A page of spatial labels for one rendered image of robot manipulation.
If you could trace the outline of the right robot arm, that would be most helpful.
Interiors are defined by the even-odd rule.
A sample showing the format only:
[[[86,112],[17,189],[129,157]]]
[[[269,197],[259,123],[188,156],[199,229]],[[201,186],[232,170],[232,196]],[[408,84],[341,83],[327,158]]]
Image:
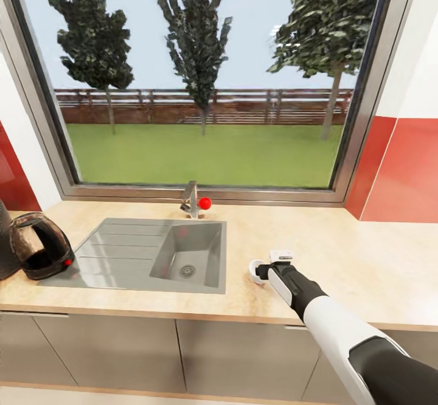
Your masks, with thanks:
[[[412,359],[379,329],[347,311],[291,265],[290,250],[270,251],[255,268],[296,312],[357,405],[438,405],[438,370]],[[324,294],[326,294],[324,296]]]

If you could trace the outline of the electric kettle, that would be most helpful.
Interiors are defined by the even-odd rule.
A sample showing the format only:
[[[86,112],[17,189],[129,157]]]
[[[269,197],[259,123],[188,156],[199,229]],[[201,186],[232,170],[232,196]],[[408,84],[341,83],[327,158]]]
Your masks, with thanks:
[[[58,275],[75,254],[66,234],[43,213],[26,213],[10,225],[10,244],[20,267],[30,280]]]

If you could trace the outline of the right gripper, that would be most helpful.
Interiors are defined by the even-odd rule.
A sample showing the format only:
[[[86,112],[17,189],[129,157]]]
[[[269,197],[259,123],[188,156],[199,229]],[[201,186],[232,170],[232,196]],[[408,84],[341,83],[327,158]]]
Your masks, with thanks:
[[[273,263],[271,265],[264,264],[259,265],[257,268],[255,268],[256,276],[260,276],[260,278],[264,281],[268,280],[268,270],[273,266]]]

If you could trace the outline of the coffee cup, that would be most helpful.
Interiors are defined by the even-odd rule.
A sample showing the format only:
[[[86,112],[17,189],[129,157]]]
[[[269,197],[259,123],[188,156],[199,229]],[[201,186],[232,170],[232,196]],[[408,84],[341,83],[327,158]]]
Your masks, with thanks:
[[[249,265],[250,276],[251,276],[252,280],[257,284],[263,284],[265,282],[264,280],[262,280],[260,278],[260,276],[256,276],[256,268],[259,265],[264,265],[264,264],[266,264],[266,263],[262,260],[253,260]]]

